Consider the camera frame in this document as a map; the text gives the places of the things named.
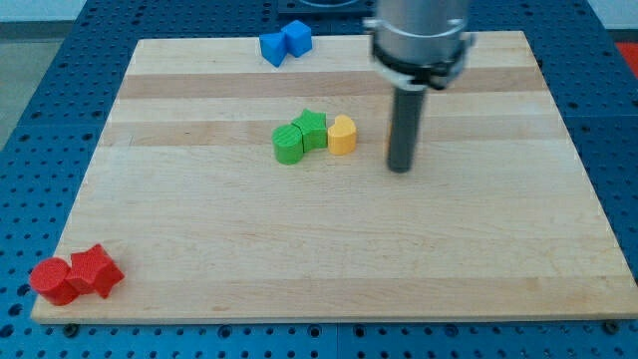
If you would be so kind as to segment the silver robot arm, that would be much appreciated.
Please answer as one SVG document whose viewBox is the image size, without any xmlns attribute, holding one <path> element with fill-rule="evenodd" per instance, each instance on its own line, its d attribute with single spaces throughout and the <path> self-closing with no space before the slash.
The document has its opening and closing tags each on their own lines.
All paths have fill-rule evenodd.
<svg viewBox="0 0 638 359">
<path fill-rule="evenodd" d="M 379 0 L 363 20 L 374 68 L 405 91 L 445 89 L 464 70 L 475 36 L 469 0 Z"/>
</svg>

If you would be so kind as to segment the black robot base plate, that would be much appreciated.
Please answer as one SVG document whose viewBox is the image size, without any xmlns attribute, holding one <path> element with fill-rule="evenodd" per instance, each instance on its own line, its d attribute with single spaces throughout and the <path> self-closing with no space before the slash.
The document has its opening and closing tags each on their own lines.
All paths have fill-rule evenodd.
<svg viewBox="0 0 638 359">
<path fill-rule="evenodd" d="M 374 11 L 376 0 L 278 0 L 281 15 L 367 15 Z"/>
</svg>

